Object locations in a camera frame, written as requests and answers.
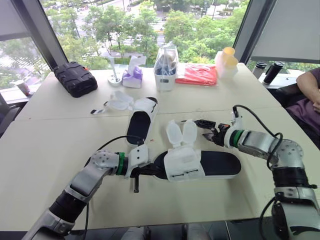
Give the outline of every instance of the window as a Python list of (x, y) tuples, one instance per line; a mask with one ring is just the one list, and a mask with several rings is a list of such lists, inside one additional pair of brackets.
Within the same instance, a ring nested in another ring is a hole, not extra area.
[(180, 62), (213, 63), (232, 46), (249, 0), (41, 0), (69, 61), (91, 70), (146, 56), (172, 41)]
[(30, 37), (0, 41), (0, 89), (23, 80), (28, 86), (41, 83), (49, 66)]

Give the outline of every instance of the window frame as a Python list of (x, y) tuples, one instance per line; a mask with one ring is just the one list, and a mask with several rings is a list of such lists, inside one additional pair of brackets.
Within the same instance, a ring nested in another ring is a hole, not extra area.
[(39, 0), (10, 0), (42, 57), (51, 70), (68, 59)]

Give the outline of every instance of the person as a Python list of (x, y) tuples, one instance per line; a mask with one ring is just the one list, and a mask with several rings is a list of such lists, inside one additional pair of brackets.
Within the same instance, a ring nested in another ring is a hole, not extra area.
[(286, 110), (320, 150), (320, 67), (303, 73), (296, 83), (306, 98)]

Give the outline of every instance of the black insole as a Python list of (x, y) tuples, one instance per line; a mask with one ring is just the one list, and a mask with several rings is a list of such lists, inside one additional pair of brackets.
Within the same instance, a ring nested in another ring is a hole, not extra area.
[[(147, 138), (150, 123), (150, 117), (145, 111), (136, 111), (131, 117), (128, 132), (126, 134), (138, 136), (145, 140)], [(134, 145), (137, 145), (139, 141), (135, 137), (127, 137), (126, 140)]]
[[(164, 164), (164, 157), (167, 152), (168, 151), (161, 153), (153, 163), (157, 169), (161, 170), (155, 175), (160, 179), (168, 179)], [(206, 176), (236, 175), (241, 170), (241, 163), (239, 159), (228, 152), (201, 151), (200, 163)]]

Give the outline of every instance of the red fabric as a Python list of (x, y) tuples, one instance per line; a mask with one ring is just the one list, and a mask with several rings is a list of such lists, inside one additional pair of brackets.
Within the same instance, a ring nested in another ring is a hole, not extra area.
[(217, 84), (216, 66), (202, 64), (186, 64), (184, 78), (175, 80), (179, 84), (213, 86)]

